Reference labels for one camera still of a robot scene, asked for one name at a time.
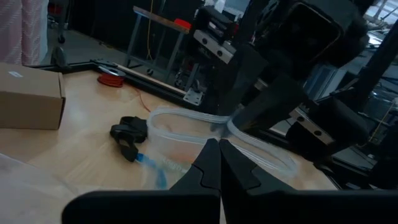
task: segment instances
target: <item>black clamp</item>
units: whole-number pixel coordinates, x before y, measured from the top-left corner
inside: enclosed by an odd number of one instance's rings
[[[119,145],[122,155],[128,161],[134,162],[138,155],[135,143],[143,143],[147,137],[146,120],[131,116],[122,117],[119,124],[112,125],[110,134]]]

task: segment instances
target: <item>wooden board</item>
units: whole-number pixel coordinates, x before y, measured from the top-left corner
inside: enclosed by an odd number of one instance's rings
[[[109,135],[122,116],[148,118],[132,86],[113,88],[96,81],[92,71],[64,75],[66,105],[58,131],[0,129],[0,153],[47,170],[67,182],[102,188],[139,189],[142,169],[130,163]],[[150,110],[175,105],[141,91]],[[147,141],[139,146],[145,152]],[[298,176],[288,183],[296,189],[335,189],[319,170],[292,155]]]
[[[179,32],[182,32],[184,34],[189,34],[189,29],[187,29],[185,27],[182,27],[182,26],[174,23],[173,21],[170,21],[168,19],[160,17],[160,16],[158,16],[156,14],[150,13],[147,10],[141,9],[141,8],[139,8],[137,6],[134,6],[133,10],[134,10],[135,13],[140,14],[140,15],[142,15],[142,16],[144,16],[144,17],[146,17],[146,18],[148,18],[148,19],[150,19],[152,21],[158,22],[158,23],[160,23],[160,24],[162,24],[164,26],[167,26],[169,28],[175,29],[175,30],[177,30]]]
[[[174,90],[174,91],[180,92],[180,93],[182,93],[182,94],[184,94],[184,95],[187,94],[186,91],[183,91],[183,90],[180,90],[180,89],[178,89],[178,88],[175,88],[174,86],[170,86],[170,85],[168,85],[168,84],[166,84],[166,83],[164,83],[164,82],[161,82],[161,81],[159,81],[159,80],[157,80],[157,79],[155,79],[155,78],[152,78],[152,77],[150,77],[150,76],[141,74],[141,73],[139,73],[139,72],[137,72],[137,71],[131,70],[130,68],[126,68],[126,67],[124,67],[124,66],[122,66],[122,65],[118,65],[118,69],[120,69],[120,70],[122,70],[122,71],[125,71],[125,72],[131,72],[131,73],[136,74],[136,75],[138,75],[138,76],[140,76],[140,77],[142,77],[142,78],[146,78],[146,79],[148,79],[148,80],[150,80],[150,81],[152,81],[152,82],[156,82],[156,83],[158,83],[158,84],[160,84],[160,85],[163,85],[164,87],[167,87],[167,88],[172,89],[172,90]]]

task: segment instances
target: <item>transparent plastic bag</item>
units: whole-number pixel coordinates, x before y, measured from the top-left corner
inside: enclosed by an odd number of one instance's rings
[[[220,139],[227,116],[215,116],[186,109],[158,108],[147,120],[148,140],[145,154],[164,171],[166,189],[173,186],[189,170],[208,139]],[[280,179],[288,179],[297,170],[289,154],[270,144],[227,125],[228,138],[244,155]],[[145,169],[146,185],[154,185],[156,169]]]
[[[0,223],[60,223],[79,193],[36,167],[0,154]]]

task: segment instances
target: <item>pink curtain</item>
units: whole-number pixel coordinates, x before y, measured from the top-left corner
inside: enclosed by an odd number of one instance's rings
[[[37,65],[43,26],[43,0],[0,0],[0,62]]]

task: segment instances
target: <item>cardboard box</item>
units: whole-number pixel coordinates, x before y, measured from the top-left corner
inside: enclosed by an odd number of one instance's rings
[[[61,73],[0,63],[0,128],[59,128],[65,106]]]

